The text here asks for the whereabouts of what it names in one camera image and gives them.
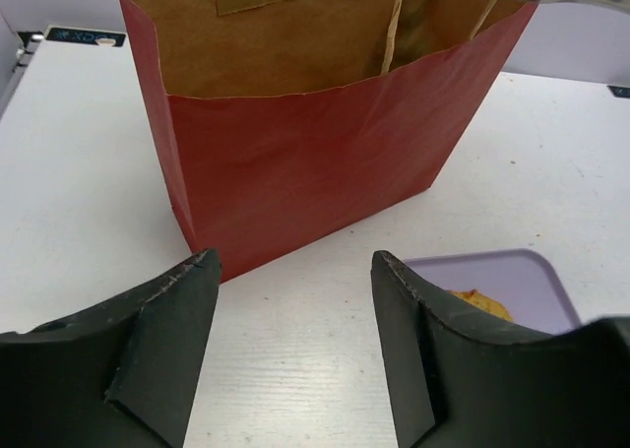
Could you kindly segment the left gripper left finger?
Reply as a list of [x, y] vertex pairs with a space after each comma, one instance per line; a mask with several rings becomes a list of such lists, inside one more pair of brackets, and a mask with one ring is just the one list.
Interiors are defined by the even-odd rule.
[[216, 251], [1, 337], [5, 447], [180, 447], [221, 282]]

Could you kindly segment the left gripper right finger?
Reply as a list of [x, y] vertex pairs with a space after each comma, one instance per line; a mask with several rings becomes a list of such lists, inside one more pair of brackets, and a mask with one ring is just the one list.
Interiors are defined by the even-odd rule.
[[371, 286], [401, 447], [625, 447], [629, 320], [552, 336], [478, 309], [387, 251]]

